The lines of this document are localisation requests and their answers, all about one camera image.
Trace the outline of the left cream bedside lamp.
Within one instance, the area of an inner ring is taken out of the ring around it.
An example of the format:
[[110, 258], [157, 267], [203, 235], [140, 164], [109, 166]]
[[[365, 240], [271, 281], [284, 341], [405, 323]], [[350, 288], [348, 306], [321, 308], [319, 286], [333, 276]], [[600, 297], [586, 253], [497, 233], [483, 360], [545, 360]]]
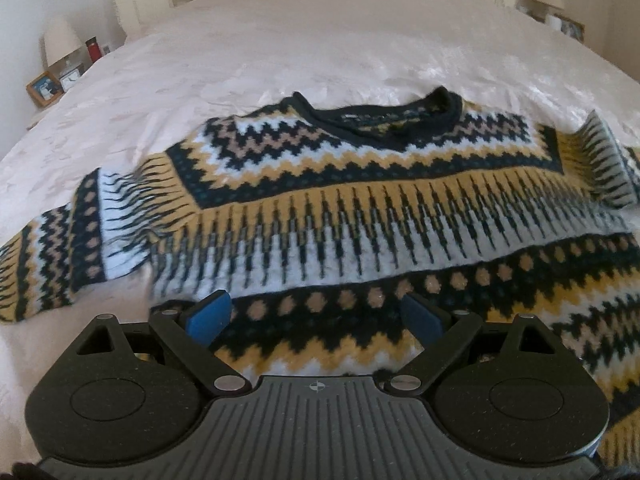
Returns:
[[70, 22], [63, 15], [55, 15], [44, 31], [43, 47], [50, 68], [78, 51], [82, 42]]

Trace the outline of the small white clock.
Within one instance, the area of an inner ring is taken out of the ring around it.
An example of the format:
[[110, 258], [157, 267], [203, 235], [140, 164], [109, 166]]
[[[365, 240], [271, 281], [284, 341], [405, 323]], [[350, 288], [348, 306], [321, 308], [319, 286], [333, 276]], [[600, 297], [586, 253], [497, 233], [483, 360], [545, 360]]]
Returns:
[[82, 67], [80, 65], [72, 68], [71, 70], [68, 70], [65, 74], [61, 75], [58, 80], [60, 81], [63, 91], [67, 92], [68, 90], [70, 90], [70, 88], [73, 88], [73, 86], [78, 83], [81, 75]]

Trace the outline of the white mug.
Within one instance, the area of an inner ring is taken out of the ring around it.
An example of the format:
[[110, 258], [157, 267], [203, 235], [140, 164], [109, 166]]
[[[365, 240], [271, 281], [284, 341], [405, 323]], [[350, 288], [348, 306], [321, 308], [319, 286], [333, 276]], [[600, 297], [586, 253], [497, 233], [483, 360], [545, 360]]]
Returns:
[[544, 22], [552, 29], [560, 32], [562, 30], [562, 20], [553, 14], [547, 14], [544, 18]]

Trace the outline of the wooden photo frame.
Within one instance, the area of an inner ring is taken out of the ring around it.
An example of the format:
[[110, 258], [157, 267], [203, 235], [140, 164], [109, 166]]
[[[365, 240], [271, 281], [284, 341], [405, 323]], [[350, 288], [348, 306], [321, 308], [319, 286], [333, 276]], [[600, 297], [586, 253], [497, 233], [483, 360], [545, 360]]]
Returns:
[[41, 108], [55, 103], [64, 94], [62, 84], [48, 70], [26, 84], [26, 91]]

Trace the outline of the patterned knit sweater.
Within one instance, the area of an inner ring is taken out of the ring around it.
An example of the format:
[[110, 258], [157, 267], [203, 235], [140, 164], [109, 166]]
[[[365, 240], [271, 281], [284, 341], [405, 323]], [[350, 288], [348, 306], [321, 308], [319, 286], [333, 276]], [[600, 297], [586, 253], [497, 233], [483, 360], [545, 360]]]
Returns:
[[128, 174], [86, 174], [1, 249], [1, 318], [149, 270], [152, 304], [222, 289], [213, 349], [248, 377], [397, 370], [415, 292], [490, 322], [533, 313], [611, 407], [600, 455], [639, 460], [639, 152], [445, 88], [318, 110], [294, 94], [212, 118]]

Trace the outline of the red bottle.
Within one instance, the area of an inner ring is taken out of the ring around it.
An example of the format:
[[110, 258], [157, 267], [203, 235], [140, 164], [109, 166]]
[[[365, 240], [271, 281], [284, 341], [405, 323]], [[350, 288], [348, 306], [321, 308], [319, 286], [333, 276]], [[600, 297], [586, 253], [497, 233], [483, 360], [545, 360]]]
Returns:
[[97, 60], [102, 58], [103, 52], [98, 44], [98, 40], [96, 40], [96, 37], [88, 39], [86, 41], [86, 47], [91, 62], [95, 63]]

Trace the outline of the pale pink bedspread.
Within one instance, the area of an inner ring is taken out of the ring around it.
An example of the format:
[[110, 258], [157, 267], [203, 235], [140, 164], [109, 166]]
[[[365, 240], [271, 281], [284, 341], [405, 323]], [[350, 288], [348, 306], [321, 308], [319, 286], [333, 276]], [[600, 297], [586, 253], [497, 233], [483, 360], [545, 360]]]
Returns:
[[[300, 94], [318, 110], [401, 106], [445, 88], [562, 132], [599, 114], [639, 151], [639, 86], [578, 41], [486, 0], [195, 0], [100, 61], [1, 164], [1, 249], [67, 204], [86, 174], [122, 174], [212, 118]], [[29, 393], [97, 314], [158, 305], [139, 269], [77, 301], [1, 319], [1, 463], [38, 458]]]

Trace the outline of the right nightstand photo frame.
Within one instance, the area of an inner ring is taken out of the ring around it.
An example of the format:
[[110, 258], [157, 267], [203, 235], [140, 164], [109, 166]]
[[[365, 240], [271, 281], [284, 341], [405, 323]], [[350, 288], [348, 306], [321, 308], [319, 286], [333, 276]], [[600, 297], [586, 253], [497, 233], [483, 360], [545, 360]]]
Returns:
[[561, 32], [565, 36], [579, 41], [581, 44], [585, 41], [585, 26], [565, 16], [561, 18]]

